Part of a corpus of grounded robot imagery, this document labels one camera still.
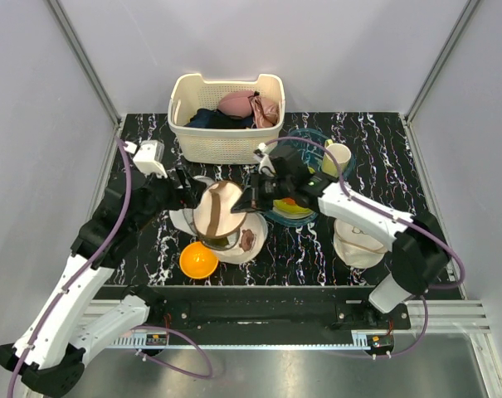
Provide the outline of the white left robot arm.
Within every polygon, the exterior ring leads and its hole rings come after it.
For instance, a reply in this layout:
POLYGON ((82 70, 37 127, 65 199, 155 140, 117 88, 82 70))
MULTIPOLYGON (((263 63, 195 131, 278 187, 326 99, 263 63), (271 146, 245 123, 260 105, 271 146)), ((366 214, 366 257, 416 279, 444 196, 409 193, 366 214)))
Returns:
POLYGON ((128 287, 119 304, 92 323, 78 322, 107 279, 138 244, 142 229, 163 211, 193 209, 207 183, 183 167, 177 180, 136 170, 109 181, 92 217, 80 228, 62 276, 45 307, 14 343, 0 346, 0 366, 47 397, 65 396, 88 364, 130 329, 183 326, 184 300, 167 303, 146 285, 128 287))

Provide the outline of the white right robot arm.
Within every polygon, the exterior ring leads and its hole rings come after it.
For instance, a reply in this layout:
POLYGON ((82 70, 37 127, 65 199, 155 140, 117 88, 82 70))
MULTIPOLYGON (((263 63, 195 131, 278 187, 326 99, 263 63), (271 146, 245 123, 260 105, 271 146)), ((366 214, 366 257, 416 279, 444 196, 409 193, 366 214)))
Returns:
POLYGON ((291 146, 269 153, 257 149, 255 154, 260 166, 232 206, 233 213, 269 211, 275 200, 290 198, 298 206, 359 228, 391 252, 390 274, 361 310, 370 328, 383 327, 398 304, 429 290, 450 262, 450 249, 431 213, 414 216, 393 210, 352 191, 336 177, 311 172, 291 146))

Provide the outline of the beige brown-trimmed laundry bag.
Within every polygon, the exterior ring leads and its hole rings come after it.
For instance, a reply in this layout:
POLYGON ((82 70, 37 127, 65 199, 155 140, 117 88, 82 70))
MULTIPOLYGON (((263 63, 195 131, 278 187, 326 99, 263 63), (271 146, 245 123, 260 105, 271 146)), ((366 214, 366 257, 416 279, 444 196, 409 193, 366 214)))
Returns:
POLYGON ((214 182, 192 210, 192 228, 198 239, 221 262, 233 265, 255 259, 268 233, 262 215, 232 212, 241 195, 242 189, 234 182, 214 182))

